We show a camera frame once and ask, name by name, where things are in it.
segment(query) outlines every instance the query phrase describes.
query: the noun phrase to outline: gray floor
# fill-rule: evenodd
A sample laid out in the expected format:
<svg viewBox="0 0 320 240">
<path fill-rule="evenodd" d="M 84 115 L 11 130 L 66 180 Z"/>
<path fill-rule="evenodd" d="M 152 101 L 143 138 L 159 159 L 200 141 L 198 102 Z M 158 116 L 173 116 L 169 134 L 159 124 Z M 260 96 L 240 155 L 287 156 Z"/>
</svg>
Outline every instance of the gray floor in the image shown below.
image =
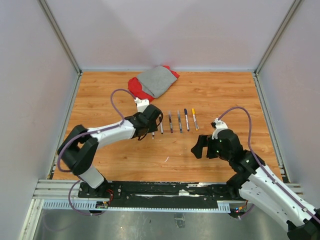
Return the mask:
<svg viewBox="0 0 320 240">
<path fill-rule="evenodd" d="M 59 232 L 52 231 L 65 227 Z M 64 239 L 288 240 L 288 237 L 257 207 L 243 220 L 226 213 L 185 213 L 183 228 L 177 227 L 172 212 L 107 211 L 98 217 L 82 216 L 72 210 L 43 210 L 34 240 Z"/>
</svg>

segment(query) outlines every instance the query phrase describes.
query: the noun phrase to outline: robotic arm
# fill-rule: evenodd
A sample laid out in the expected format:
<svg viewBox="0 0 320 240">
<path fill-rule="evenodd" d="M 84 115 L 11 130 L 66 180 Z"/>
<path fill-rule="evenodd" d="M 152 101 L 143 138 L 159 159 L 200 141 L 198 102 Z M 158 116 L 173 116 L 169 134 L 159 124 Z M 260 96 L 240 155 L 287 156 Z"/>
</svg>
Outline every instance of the robotic arm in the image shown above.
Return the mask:
<svg viewBox="0 0 320 240">
<path fill-rule="evenodd" d="M 191 152 L 200 159 L 203 147 L 207 147 L 207 158 L 229 162 L 236 172 L 226 183 L 232 198 L 246 199 L 262 209 L 287 231 L 291 240 L 320 239 L 320 209 L 291 191 L 254 152 L 244 150 L 225 122 L 216 118 L 211 125 L 215 128 L 213 134 L 199 135 Z"/>
<path fill-rule="evenodd" d="M 96 151 L 120 140 L 138 138 L 142 140 L 147 133 L 158 130 L 156 123 L 163 115 L 149 100 L 135 99 L 138 112 L 122 121 L 107 126 L 85 128 L 77 125 L 58 149 L 64 163 L 74 175 L 84 180 L 91 188 L 97 189 L 106 179 L 92 166 Z"/>
</svg>

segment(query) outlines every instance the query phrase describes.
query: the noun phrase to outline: gray cloth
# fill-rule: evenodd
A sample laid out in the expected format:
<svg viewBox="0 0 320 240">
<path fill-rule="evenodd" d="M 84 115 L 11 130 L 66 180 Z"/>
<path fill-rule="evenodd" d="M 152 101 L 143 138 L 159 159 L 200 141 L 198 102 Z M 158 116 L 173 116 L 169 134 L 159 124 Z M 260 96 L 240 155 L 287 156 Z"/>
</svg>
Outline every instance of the gray cloth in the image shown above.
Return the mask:
<svg viewBox="0 0 320 240">
<path fill-rule="evenodd" d="M 164 94 L 177 80 L 172 72 L 164 66 L 157 66 L 142 72 L 137 78 L 142 85 L 142 90 L 155 99 Z"/>
</svg>

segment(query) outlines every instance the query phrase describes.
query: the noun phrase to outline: red cloth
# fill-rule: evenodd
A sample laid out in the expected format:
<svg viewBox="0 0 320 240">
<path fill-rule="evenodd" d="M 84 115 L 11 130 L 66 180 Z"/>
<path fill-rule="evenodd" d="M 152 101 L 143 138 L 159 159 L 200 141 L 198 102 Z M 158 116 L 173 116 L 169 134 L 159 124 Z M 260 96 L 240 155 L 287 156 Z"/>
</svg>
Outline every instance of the red cloth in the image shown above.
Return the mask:
<svg viewBox="0 0 320 240">
<path fill-rule="evenodd" d="M 169 66 L 163 66 L 166 69 L 170 70 Z M 170 70 L 170 72 L 178 79 L 180 75 L 176 73 L 175 71 Z M 128 81 L 128 89 L 133 95 L 135 95 L 139 99 L 148 99 L 150 102 L 152 102 L 155 98 L 153 96 L 150 96 L 149 94 L 142 91 L 142 85 L 139 82 L 137 77 L 133 77 Z"/>
</svg>

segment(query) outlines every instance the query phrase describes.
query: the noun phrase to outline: wooden table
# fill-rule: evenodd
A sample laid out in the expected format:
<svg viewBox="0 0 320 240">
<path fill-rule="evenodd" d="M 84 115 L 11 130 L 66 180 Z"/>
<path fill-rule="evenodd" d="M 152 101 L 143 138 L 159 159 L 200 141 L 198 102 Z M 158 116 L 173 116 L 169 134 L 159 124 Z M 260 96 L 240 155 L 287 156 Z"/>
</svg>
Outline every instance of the wooden table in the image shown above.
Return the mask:
<svg viewBox="0 0 320 240">
<path fill-rule="evenodd" d="M 118 122 L 120 117 L 110 103 L 110 94 L 127 88 L 128 80 L 137 72 L 85 72 L 79 86 L 67 127 L 68 134 L 76 125 L 86 128 Z M 196 159 L 190 149 L 198 135 L 212 134 L 210 123 L 233 106 L 245 107 L 252 117 L 251 143 L 256 153 L 280 178 L 280 170 L 261 109 L 256 87 L 250 72 L 179 72 L 180 78 L 152 104 L 164 114 L 164 134 L 148 134 L 142 141 L 128 139 L 105 146 L 97 151 L 93 164 L 108 179 L 114 181 L 175 181 L 226 182 L 235 173 L 228 162 L 215 159 Z M 137 108 L 133 98 L 118 92 L 114 102 L 130 116 Z M 186 128 L 184 108 L 188 110 L 190 132 Z M 195 130 L 191 108 L 195 108 L 199 131 Z M 179 131 L 177 110 L 182 113 L 183 133 Z M 170 133 L 168 111 L 172 112 L 173 133 Z M 238 134 L 248 149 L 249 122 L 239 109 L 228 113 L 223 120 Z M 73 180 L 70 173 L 55 170 L 53 179 Z"/>
</svg>

